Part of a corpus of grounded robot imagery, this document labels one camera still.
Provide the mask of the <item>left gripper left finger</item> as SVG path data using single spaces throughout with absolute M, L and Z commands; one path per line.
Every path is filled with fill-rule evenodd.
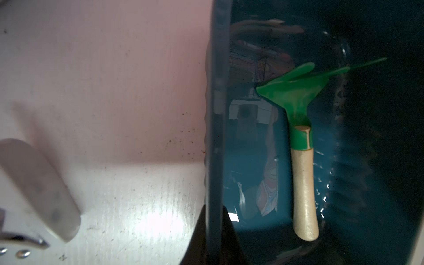
M 208 223 L 206 218 L 206 205 L 203 205 L 180 265 L 208 265 L 209 253 L 207 239 Z

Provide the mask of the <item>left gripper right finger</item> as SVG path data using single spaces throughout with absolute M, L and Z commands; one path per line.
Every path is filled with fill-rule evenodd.
M 240 246 L 236 231 L 225 206 L 223 207 L 223 226 L 221 235 L 221 264 L 248 265 L 248 260 Z

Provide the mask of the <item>green trowel wooden handle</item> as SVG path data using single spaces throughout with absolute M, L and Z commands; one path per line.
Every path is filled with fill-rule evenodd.
M 319 237 L 314 195 L 313 129 L 307 115 L 308 105 L 332 76 L 385 60 L 386 57 L 382 57 L 323 72 L 316 72 L 315 64 L 307 62 L 270 81 L 258 83 L 255 87 L 259 96 L 286 112 L 293 176 L 293 229 L 304 241 L 312 242 Z

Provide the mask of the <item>teal storage box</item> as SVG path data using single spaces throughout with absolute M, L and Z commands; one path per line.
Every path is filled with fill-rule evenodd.
M 319 237 L 304 241 L 286 112 L 255 87 L 382 57 L 308 105 Z M 248 265 L 423 264 L 423 1 L 214 1 L 206 74 L 209 265 L 224 206 Z

